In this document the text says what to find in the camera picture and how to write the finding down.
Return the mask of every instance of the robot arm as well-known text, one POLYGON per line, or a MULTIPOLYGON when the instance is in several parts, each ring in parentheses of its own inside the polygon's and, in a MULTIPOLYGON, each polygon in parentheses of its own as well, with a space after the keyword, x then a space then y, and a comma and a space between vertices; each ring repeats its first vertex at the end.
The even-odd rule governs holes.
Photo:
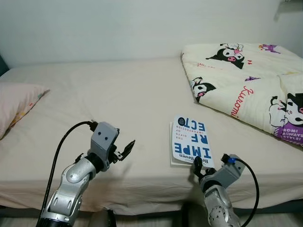
POLYGON ((60 186, 43 210, 37 227, 73 226, 89 181, 99 171, 107 171, 110 163, 122 161, 134 146, 135 141, 132 141, 123 153, 116 151, 114 142, 118 135, 119 129, 106 122, 97 125, 91 137, 88 155, 63 171, 60 186))
POLYGON ((194 173, 199 177, 200 187, 204 194, 204 202, 208 212, 208 222, 212 227, 240 227, 239 218, 233 212, 232 203, 226 188, 241 176, 245 165, 239 161, 226 163, 216 171, 207 169, 206 174, 200 173, 202 160, 194 160, 194 173))

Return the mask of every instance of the bed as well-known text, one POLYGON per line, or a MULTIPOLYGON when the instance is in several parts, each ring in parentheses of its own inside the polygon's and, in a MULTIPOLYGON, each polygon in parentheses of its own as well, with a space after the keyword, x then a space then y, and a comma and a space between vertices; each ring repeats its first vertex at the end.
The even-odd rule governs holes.
MULTIPOLYGON (((185 200, 202 202, 190 169, 170 166, 169 122, 177 114, 205 122, 217 169, 223 153, 249 163, 260 186, 259 208, 303 198, 302 147, 198 104, 180 58, 27 66, 11 69, 0 82, 50 88, 0 140, 2 206, 40 209, 61 137, 91 119, 120 128, 118 150, 133 139, 136 144, 127 159, 90 182, 81 210, 137 215, 178 210, 185 200)), ((91 135, 83 126, 67 138, 52 190, 63 169, 88 150, 91 135)), ((253 207, 255 188, 247 170, 228 194, 234 207, 253 207)))

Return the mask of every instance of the blue letter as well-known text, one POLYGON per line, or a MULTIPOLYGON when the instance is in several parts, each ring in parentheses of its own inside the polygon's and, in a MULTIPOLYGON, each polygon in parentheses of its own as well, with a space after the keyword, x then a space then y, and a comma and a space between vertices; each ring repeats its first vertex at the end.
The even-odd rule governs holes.
POLYGON ((197 136, 197 134, 195 134, 194 136, 192 136, 191 139, 192 139, 191 140, 192 142, 198 143, 198 136, 197 136))
POLYGON ((209 151, 208 148, 202 148, 202 149, 205 151, 205 155, 204 155, 205 158, 212 158, 208 155, 208 151, 209 151))
POLYGON ((207 137, 206 136, 203 136, 203 135, 200 135, 201 136, 201 142, 202 143, 205 143, 205 144, 208 144, 207 142, 207 137))
POLYGON ((185 123, 184 127, 189 128, 189 125, 188 125, 188 118, 186 119, 186 123, 185 123))
POLYGON ((199 131, 205 131, 203 123, 198 123, 198 125, 199 125, 199 131))
POLYGON ((196 130, 197 129, 197 122, 195 122, 194 120, 191 121, 192 123, 194 123, 194 127, 191 127, 191 129, 196 130))
POLYGON ((200 150, 200 147, 198 147, 198 149, 196 150, 194 146, 192 146, 192 149, 193 149, 193 156, 198 156, 201 157, 201 150, 200 150))
POLYGON ((175 152, 182 153, 181 144, 175 143, 175 152))
POLYGON ((183 148, 183 153, 186 155, 190 155, 189 145, 186 148, 183 148))

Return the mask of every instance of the white wall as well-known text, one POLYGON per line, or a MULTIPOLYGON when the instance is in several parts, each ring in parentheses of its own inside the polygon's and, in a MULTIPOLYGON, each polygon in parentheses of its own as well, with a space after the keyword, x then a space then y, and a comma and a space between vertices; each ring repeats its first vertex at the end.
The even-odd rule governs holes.
POLYGON ((186 44, 282 45, 302 56, 302 0, 0 0, 0 54, 41 62, 178 56, 186 44))

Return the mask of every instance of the floor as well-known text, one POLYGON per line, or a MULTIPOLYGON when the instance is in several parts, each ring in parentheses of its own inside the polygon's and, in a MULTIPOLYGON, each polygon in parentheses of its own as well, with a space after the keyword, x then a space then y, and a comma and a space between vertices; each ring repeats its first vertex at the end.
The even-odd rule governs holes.
MULTIPOLYGON (((242 223, 247 216, 241 217, 242 223)), ((0 218, 0 227, 34 227, 35 218, 0 218)), ((77 219, 74 227, 88 227, 89 218, 77 219)), ((127 218, 119 217, 117 227, 180 227, 174 218, 127 218)), ((295 214, 257 214, 247 227, 302 227, 303 213, 295 214)))

